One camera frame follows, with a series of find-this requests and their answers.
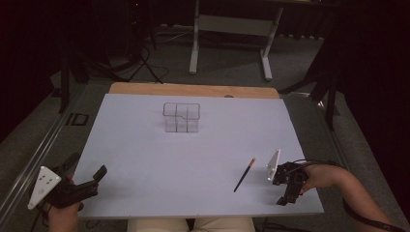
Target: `person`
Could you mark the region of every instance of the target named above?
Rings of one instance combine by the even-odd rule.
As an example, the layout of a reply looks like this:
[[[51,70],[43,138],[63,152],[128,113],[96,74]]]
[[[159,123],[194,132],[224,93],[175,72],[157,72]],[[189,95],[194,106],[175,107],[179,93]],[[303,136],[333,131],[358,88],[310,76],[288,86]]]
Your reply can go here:
[[[337,188],[351,210],[363,218],[380,221],[385,225],[393,222],[380,209],[361,182],[348,170],[329,164],[313,164],[304,168],[308,179],[301,194],[314,188]],[[48,213],[49,232],[77,231],[79,203],[64,209],[51,207]],[[386,231],[355,220],[357,231]],[[129,232],[188,232],[189,227],[183,218],[130,219]],[[197,218],[193,231],[254,232],[251,217]]]

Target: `person's right arm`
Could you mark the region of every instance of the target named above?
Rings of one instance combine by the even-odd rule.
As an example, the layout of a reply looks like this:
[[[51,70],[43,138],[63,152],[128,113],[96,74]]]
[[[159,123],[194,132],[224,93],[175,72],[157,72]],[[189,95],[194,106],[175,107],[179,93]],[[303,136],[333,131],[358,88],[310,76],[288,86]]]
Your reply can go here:
[[[340,190],[345,202],[357,215],[386,224],[393,224],[362,183],[349,171],[328,164],[307,166],[305,171],[309,177],[302,187],[301,193],[313,188],[336,187]],[[358,231],[385,231],[356,220],[355,225]]]

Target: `person's arm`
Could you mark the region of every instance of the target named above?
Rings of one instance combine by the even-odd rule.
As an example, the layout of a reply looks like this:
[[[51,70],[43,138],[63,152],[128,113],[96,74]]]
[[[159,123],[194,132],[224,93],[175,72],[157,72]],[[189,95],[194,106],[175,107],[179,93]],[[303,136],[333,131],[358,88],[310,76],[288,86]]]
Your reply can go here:
[[[63,209],[51,207],[48,212],[48,232],[76,232],[79,205],[75,203]]]
[[[336,187],[345,202],[359,216],[392,225],[392,221],[376,204],[362,183],[349,171],[332,165],[315,164],[305,167],[308,179],[301,193],[313,188]],[[358,231],[385,231],[355,220]]]

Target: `white metal table leg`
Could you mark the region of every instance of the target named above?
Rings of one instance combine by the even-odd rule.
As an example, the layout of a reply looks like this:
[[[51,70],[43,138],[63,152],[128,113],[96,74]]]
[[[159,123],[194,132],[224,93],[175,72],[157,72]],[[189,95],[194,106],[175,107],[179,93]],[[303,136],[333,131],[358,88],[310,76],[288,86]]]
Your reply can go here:
[[[198,34],[199,34],[199,0],[195,1],[195,19],[193,21],[193,46],[192,54],[190,55],[190,74],[196,74],[196,66],[198,63]]]
[[[268,36],[268,43],[266,44],[265,49],[260,50],[260,58],[262,60],[263,72],[265,73],[265,79],[268,80],[268,81],[273,79],[272,72],[271,72],[271,66],[269,64],[268,55],[269,55],[269,51],[271,49],[272,42],[274,41],[274,38],[275,38],[275,33],[278,30],[279,21],[280,21],[280,17],[282,15],[282,12],[283,12],[283,8],[279,8],[278,13],[277,13],[277,17],[275,18],[275,21],[272,23],[272,29],[271,29],[271,32]]]

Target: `gray carpet floor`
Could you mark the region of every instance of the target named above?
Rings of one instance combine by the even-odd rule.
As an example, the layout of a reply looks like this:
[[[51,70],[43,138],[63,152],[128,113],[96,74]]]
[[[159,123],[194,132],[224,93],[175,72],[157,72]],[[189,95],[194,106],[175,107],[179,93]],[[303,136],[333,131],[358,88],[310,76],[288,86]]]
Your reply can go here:
[[[201,35],[198,70],[189,74],[191,34],[172,39],[182,29],[159,28],[156,37],[158,49],[154,50],[149,40],[148,63],[154,73],[165,83],[198,85],[259,86],[281,89],[300,81],[305,76],[322,41],[294,40],[278,37],[269,55],[274,80],[267,82],[263,77],[259,49],[265,40],[255,37],[237,37],[205,33]],[[130,77],[136,68],[119,72]],[[98,114],[103,96],[112,81],[92,73],[88,84],[72,83],[72,104],[68,113],[87,114],[89,122],[84,127],[63,126],[52,144],[46,149],[42,164],[53,166],[62,162],[70,153],[81,152],[93,122]],[[51,77],[58,86],[59,73]],[[155,79],[146,68],[133,77],[132,82],[153,82]],[[326,130],[323,110],[308,97],[312,85],[284,98],[295,126],[304,153],[309,159],[335,160],[346,165],[371,192],[374,199],[386,211],[396,225],[410,231],[408,221],[400,210],[380,168],[366,143],[362,132],[349,111],[344,97],[337,93],[335,132]],[[66,122],[66,116],[58,114],[58,98],[46,98],[1,144],[0,144],[0,199],[5,201],[15,188],[14,182],[33,154],[38,152],[50,128],[56,122]],[[353,231],[349,216],[341,206],[340,194],[332,188],[319,189],[325,214],[308,216],[270,217],[269,220],[287,227],[309,231]],[[15,202],[15,209],[8,218],[4,231],[29,231],[35,212],[27,210],[28,192]],[[260,228],[264,218],[255,218]],[[125,220],[103,220],[93,228],[86,228],[87,221],[80,223],[79,231],[126,231]],[[46,231],[39,222],[36,231]]]

